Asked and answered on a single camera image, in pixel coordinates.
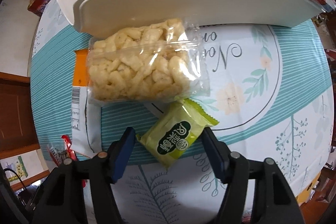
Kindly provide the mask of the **green pastry packet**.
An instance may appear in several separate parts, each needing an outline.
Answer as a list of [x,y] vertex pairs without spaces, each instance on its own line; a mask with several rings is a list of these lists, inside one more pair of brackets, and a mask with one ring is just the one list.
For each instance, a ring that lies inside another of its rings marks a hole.
[[219,123],[190,99],[170,104],[168,111],[137,140],[168,169],[200,137]]

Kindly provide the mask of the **clear bag rice puffs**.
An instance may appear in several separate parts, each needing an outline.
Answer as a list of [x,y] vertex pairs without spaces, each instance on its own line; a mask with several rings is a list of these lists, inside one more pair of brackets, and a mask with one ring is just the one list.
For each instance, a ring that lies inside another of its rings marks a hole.
[[92,38],[86,65],[88,98],[101,106],[210,94],[201,30],[180,18]]

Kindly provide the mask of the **red edged dark candy packet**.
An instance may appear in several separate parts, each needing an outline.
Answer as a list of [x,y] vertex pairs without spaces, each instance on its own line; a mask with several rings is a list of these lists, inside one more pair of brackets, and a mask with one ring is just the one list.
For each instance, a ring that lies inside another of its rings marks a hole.
[[62,135],[61,139],[63,143],[56,145],[54,143],[48,143],[47,150],[50,154],[52,161],[56,166],[61,165],[65,159],[71,159],[73,161],[78,161],[75,151],[71,148],[72,141],[68,135]]

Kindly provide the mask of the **orange white snack packet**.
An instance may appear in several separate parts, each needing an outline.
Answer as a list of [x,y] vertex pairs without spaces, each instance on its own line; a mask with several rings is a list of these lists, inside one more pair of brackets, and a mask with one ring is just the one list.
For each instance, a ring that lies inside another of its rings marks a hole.
[[102,151],[101,107],[89,102],[87,54],[87,49],[75,51],[71,96],[71,130],[72,149],[80,155],[92,158]]

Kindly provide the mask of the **brown wooden door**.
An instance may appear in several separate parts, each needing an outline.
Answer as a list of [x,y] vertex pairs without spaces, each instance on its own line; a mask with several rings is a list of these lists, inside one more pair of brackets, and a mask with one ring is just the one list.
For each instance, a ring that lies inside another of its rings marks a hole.
[[1,73],[0,108],[1,159],[39,149],[29,77]]

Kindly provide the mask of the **teal leaf pattern tablecloth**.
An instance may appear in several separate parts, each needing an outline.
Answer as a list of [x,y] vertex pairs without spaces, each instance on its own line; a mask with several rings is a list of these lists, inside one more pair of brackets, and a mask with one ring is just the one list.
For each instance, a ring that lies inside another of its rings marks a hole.
[[[218,120],[214,134],[248,159],[273,158],[295,195],[308,192],[329,157],[334,123],[330,70],[312,21],[294,28],[211,26],[201,33],[211,94],[194,101]],[[50,1],[31,63],[34,124],[45,158],[49,144],[71,135],[75,52],[88,42]],[[205,223],[226,188],[196,141],[169,169],[136,144],[113,190],[128,223]]]

